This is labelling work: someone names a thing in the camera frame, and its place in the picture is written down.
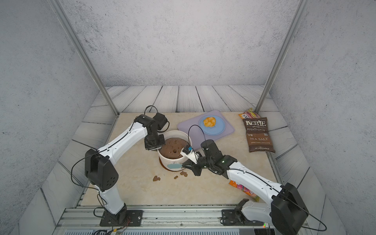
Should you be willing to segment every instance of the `kettle brand potato chips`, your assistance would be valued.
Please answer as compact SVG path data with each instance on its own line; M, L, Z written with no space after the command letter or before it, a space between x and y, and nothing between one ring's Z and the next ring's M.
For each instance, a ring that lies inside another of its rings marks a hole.
M268 120L266 117L246 118L243 119L243 122L246 127L249 152L276 152L268 134Z

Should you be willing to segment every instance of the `candy wrapper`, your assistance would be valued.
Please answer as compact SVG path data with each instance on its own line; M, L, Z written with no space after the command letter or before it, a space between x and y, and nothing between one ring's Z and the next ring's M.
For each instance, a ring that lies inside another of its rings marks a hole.
M257 196L256 194L254 194L254 192L252 192L248 188L244 187L243 185L237 184L235 181L232 181L232 180L230 181L229 185L232 185L235 188L240 189L241 191L245 192L247 195L251 196L251 198L253 198L253 200L255 200L256 202L259 202L260 197Z
M248 109L247 111L245 111L242 114L239 114L239 117L241 117L241 119L246 119L246 118L261 118L257 113L255 113L253 111L252 108Z

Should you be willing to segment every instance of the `kettle logo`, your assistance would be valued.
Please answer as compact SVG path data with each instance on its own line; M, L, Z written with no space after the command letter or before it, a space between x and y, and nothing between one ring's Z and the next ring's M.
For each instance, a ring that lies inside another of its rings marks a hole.
M265 121L246 121L247 126L266 126Z

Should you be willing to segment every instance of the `white ceramic pot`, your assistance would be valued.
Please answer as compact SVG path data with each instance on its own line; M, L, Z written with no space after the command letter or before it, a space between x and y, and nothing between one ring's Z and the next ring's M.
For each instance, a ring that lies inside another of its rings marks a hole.
M192 143L192 141L188 141L188 135L185 133L185 132L182 132L182 131L179 131L179 130L171 130L169 132L166 132L164 133L164 138L165 140L166 139L170 139L170 138L180 138L180 139L183 139L185 141L187 141L188 143ZM162 156L162 154L158 151L158 154L159 154L159 158L161 159L161 162L163 164L163 166L171 171L180 171L182 169L184 169L182 167L182 164L188 160L187 157L181 157L181 158L178 158L178 159L168 159L168 158L165 158L164 156Z

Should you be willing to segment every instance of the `snack bag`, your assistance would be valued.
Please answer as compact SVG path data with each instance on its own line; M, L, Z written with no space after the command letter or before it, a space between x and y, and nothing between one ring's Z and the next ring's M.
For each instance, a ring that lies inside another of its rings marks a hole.
M235 188L240 189L241 191L245 192L247 195L251 196L251 198L253 198L253 200L255 200L256 202L259 202L260 197L257 196L256 194L254 194L254 192L252 192L248 188L244 187L243 185L237 184L235 181L232 181L232 180L229 182L229 185L232 185Z
M248 109L247 111L245 111L242 114L239 114L239 117L241 119L246 119L246 118L260 118L260 116L257 113L255 113L252 108Z
M246 118L243 119L243 122L246 128L246 138L249 146L249 152L276 152L268 133L268 119L266 117L255 119Z

